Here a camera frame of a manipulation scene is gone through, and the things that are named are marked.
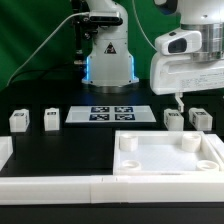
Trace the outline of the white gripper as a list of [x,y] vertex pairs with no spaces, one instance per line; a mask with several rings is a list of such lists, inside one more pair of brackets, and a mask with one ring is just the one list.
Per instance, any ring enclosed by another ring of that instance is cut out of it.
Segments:
[[183,113],[183,93],[224,88],[224,60],[193,62],[190,54],[156,53],[151,61],[150,87],[157,95],[175,94],[178,111]]

